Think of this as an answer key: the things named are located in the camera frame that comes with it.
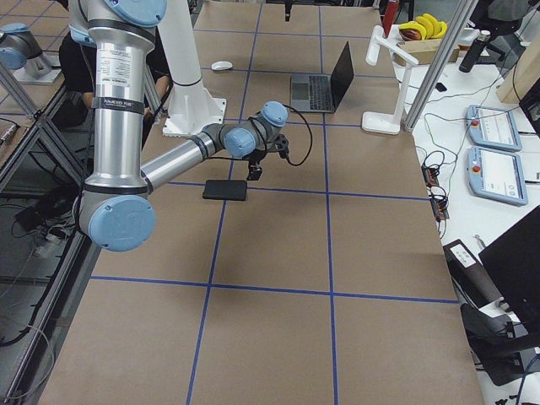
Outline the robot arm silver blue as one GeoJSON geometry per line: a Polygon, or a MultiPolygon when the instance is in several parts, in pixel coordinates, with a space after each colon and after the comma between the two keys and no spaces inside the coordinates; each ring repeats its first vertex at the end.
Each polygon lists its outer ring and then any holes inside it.
{"type": "Polygon", "coordinates": [[[224,123],[226,102],[204,87],[189,8],[184,1],[72,1],[72,38],[96,50],[94,170],[84,182],[78,223],[98,246],[130,251],[155,226],[148,197],[158,187],[221,150],[262,159],[285,125],[287,109],[267,102],[246,123],[224,123]],[[172,96],[165,133],[181,137],[142,162],[143,110],[152,77],[147,55],[161,41],[172,96]]]}

